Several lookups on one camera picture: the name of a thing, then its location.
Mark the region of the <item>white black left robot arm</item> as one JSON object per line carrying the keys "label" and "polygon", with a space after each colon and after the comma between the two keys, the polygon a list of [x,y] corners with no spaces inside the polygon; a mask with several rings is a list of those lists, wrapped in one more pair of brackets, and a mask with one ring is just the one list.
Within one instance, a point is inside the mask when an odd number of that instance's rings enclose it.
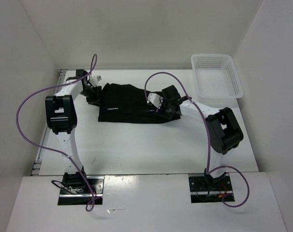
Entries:
{"label": "white black left robot arm", "polygon": [[62,184],[67,188],[71,187],[77,193],[83,193],[88,189],[88,180],[75,142],[77,114],[74,100],[78,95],[82,95],[86,97],[87,103],[99,106],[101,79],[101,76],[93,76],[83,69],[76,70],[75,76],[67,78],[66,84],[59,92],[45,98],[47,125],[59,141],[65,162]]}

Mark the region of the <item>black sport shorts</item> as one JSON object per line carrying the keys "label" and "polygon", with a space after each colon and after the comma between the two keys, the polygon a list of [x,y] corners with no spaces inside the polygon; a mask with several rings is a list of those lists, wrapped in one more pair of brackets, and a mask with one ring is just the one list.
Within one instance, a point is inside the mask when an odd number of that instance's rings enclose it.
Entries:
{"label": "black sport shorts", "polygon": [[149,105],[143,89],[130,84],[106,84],[101,92],[99,122],[163,124],[181,119],[178,114],[161,116]]}

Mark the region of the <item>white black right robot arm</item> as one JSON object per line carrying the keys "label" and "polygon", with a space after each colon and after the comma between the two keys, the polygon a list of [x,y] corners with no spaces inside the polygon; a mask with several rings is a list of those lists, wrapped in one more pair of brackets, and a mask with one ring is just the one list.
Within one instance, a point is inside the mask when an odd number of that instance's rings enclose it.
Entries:
{"label": "white black right robot arm", "polygon": [[206,126],[207,167],[204,170],[204,185],[209,190],[215,190],[225,177],[229,152],[244,139],[232,109],[213,108],[191,97],[181,97],[175,86],[169,86],[161,93],[162,96],[149,93],[147,97],[159,115],[168,119],[176,115],[188,116]]}

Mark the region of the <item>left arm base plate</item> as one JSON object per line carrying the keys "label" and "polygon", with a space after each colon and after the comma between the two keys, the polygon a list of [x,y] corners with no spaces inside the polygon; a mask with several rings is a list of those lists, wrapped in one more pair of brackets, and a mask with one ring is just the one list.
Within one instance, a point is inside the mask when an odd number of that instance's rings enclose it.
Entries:
{"label": "left arm base plate", "polygon": [[[95,205],[103,204],[104,176],[87,176],[88,182],[95,193]],[[65,187],[64,181],[53,180],[59,188],[58,205],[86,205],[91,201],[91,192],[86,187]]]}

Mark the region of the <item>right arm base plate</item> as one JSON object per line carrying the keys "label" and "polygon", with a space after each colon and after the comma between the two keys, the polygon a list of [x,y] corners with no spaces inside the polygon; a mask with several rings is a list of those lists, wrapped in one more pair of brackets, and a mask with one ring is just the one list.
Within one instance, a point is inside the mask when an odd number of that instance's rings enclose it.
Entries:
{"label": "right arm base plate", "polygon": [[189,189],[191,203],[217,203],[221,202],[222,198],[225,202],[235,201],[228,175],[213,187],[207,185],[203,175],[189,176]]}

